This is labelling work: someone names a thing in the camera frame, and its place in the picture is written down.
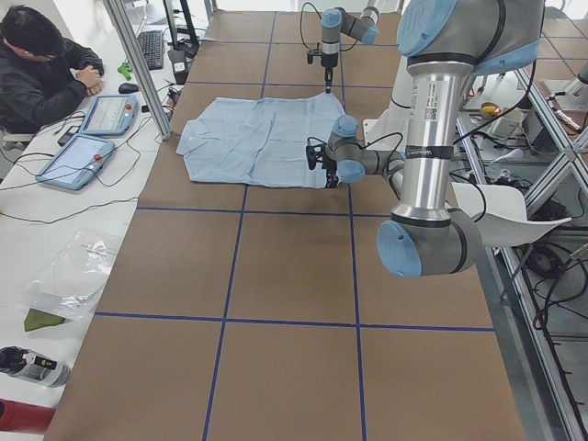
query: tablet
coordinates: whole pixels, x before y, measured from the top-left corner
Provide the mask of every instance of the tablet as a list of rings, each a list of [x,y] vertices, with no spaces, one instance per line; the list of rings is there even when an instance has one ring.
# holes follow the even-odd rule
[[[79,190],[96,176],[113,152],[113,141],[78,133],[63,145],[35,179],[43,184]]]
[[[96,96],[79,132],[96,136],[122,135],[135,118],[137,107],[134,95]]]

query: black hair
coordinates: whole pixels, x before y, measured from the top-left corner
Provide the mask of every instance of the black hair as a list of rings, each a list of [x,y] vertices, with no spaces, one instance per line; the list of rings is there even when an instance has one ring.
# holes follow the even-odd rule
[[[28,6],[12,6],[0,23],[2,37],[17,48],[35,55],[61,55],[62,33],[41,12]]]

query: person's hand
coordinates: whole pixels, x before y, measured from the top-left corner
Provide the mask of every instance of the person's hand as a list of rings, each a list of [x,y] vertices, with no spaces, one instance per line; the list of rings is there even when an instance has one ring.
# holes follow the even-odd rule
[[[90,89],[95,85],[102,83],[100,79],[100,72],[92,65],[87,65],[81,71],[75,74],[75,79],[84,83],[86,89]]]
[[[104,83],[102,83],[102,81],[100,81],[100,83],[98,83],[97,85],[93,85],[92,87],[88,87],[85,90],[85,95],[86,96],[94,96],[99,94],[100,92],[102,92],[102,89],[104,88]]]

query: black jacket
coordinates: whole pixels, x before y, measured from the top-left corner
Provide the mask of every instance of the black jacket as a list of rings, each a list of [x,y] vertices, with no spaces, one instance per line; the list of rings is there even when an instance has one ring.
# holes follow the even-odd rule
[[[91,50],[65,39],[65,52],[50,62],[18,57],[0,37],[0,126],[13,133],[34,133],[74,112],[85,97],[85,85],[70,68],[92,64],[104,73]]]

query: white table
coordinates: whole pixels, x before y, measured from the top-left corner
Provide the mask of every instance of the white table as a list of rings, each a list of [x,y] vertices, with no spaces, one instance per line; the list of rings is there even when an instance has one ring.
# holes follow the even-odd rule
[[[120,83],[125,82],[117,68],[126,57],[115,31],[101,47],[93,48],[105,64],[106,93],[117,93]],[[164,60],[164,69],[152,71],[157,88],[173,81],[169,60]],[[144,104],[138,94],[140,105]],[[85,99],[80,110],[88,109],[90,99]],[[138,113],[130,129],[124,136],[113,141],[119,145],[129,137],[141,124],[148,113]],[[71,121],[66,128],[79,124],[80,119]],[[53,135],[55,128],[46,130],[36,137],[24,153],[56,153],[60,146]],[[133,137],[131,145],[141,152],[141,159],[134,169],[117,185],[103,186],[93,179],[85,188],[73,192],[60,190],[58,187],[36,184],[18,189],[17,187],[34,182],[34,177],[21,167],[15,166],[0,185],[0,209],[9,215],[32,220],[52,221],[95,204],[103,204],[115,199],[128,199],[139,196],[146,182],[153,161],[157,154],[161,138],[152,120]],[[99,173],[100,179],[112,183],[124,175],[132,166],[138,154],[124,145],[116,150]],[[37,173],[47,163],[43,156],[30,156],[18,162],[30,172]],[[109,234],[124,236],[136,207],[136,200],[126,203],[108,205],[104,208],[91,209],[68,220],[61,220],[52,225],[31,223],[0,217],[0,347],[17,345],[30,348],[69,366],[74,361],[84,340],[85,332],[92,320],[87,314],[80,321],[66,322],[60,326],[43,328],[31,333],[24,332],[24,319],[29,306],[22,301],[24,287],[34,275],[50,263],[80,229],[93,229]],[[62,396],[63,388],[51,389],[20,379],[13,379],[0,374],[0,397],[6,400],[22,401],[32,404],[54,407]],[[41,435],[23,435],[0,432],[0,441],[40,440]]]

